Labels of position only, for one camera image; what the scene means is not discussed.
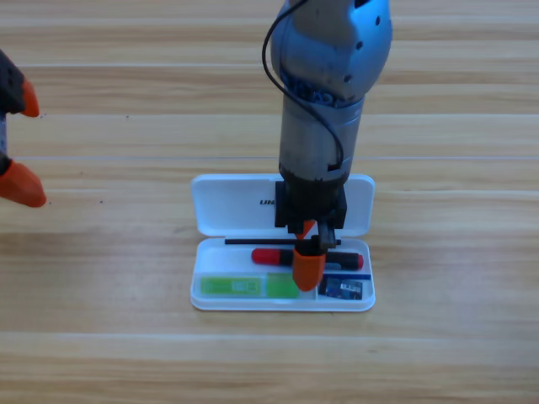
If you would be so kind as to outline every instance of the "screwdriver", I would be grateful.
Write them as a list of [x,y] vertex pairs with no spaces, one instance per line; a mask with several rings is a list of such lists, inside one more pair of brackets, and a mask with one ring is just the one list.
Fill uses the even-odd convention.
[[[290,266],[294,260],[294,252],[278,248],[255,248],[251,259],[262,265]],[[336,263],[341,269],[359,270],[363,268],[364,259],[355,252],[328,252],[326,263]]]

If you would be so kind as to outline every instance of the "wood grain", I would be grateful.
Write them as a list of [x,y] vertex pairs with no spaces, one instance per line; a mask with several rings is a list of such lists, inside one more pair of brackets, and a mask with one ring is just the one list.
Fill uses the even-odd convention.
[[48,195],[0,203],[0,403],[539,402],[536,0],[392,1],[353,166],[371,311],[190,304],[190,181],[278,167],[281,5],[0,0],[42,107],[9,151]]
[[[355,155],[537,157],[537,126],[536,114],[364,114]],[[16,116],[9,130],[17,157],[277,157],[280,115]]]

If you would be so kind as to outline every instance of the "black cable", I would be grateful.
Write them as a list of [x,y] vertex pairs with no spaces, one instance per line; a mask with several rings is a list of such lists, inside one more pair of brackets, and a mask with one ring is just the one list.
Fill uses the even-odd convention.
[[328,132],[331,134],[331,136],[334,138],[335,140],[335,145],[337,147],[337,164],[331,164],[329,165],[328,167],[328,170],[329,171],[334,171],[334,170],[338,170],[341,168],[341,166],[343,165],[343,160],[344,160],[344,149],[343,149],[343,144],[341,143],[339,137],[337,136],[337,134],[334,132],[334,130],[331,128],[331,126],[329,125],[329,123],[324,119],[324,117],[322,117],[315,109],[313,109],[312,107],[308,106],[308,105],[305,105],[304,103],[302,103],[296,96],[294,96],[291,92],[289,92],[288,90],[286,90],[283,86],[281,86],[279,84],[279,82],[277,82],[277,80],[273,77],[273,75],[271,74],[269,68],[268,68],[268,62],[266,61],[266,50],[268,48],[268,44],[270,42],[270,39],[271,39],[271,35],[274,33],[275,29],[277,28],[277,25],[279,25],[279,23],[285,19],[286,17],[288,17],[289,15],[291,15],[292,13],[294,13],[299,7],[303,6],[305,3],[307,3],[309,0],[301,0],[300,2],[296,3],[295,5],[293,5],[292,7],[290,7],[288,10],[286,10],[283,14],[281,14],[279,17],[277,17],[277,19],[274,21],[274,23],[271,25],[271,27],[269,28],[269,31],[268,31],[268,34],[266,35],[265,39],[264,39],[264,45],[262,46],[262,65],[264,66],[264,71],[266,73],[266,75],[268,76],[268,78],[271,80],[271,82],[286,96],[288,97],[289,99],[291,99],[292,101],[294,101],[300,108],[302,108],[304,111],[308,112],[315,120],[318,120],[327,130]]

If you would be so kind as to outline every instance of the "white plastic case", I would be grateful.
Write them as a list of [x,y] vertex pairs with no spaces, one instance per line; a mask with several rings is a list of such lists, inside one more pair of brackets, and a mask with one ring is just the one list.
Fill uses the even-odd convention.
[[[292,246],[225,243],[226,238],[295,238],[285,228],[275,228],[275,183],[278,181],[282,181],[279,174],[206,174],[193,180],[191,186],[198,229],[206,236],[216,237],[206,239],[198,246],[191,285],[193,306],[208,311],[371,309],[376,301],[376,292],[369,248],[365,242],[352,238],[364,236],[371,225],[375,183],[366,175],[352,174],[346,182],[346,220],[344,228],[335,232],[342,241],[336,251],[359,253],[364,258],[363,268],[355,272],[366,278],[361,281],[361,300],[327,297],[319,294],[318,288],[307,293],[291,290],[288,284],[282,283],[283,279],[291,276],[291,268],[259,265],[251,259],[251,252],[256,247],[282,249]],[[315,226],[311,233],[317,232]],[[326,274],[350,272],[324,271]],[[277,285],[286,290],[282,294],[279,289],[275,293],[276,279]]]

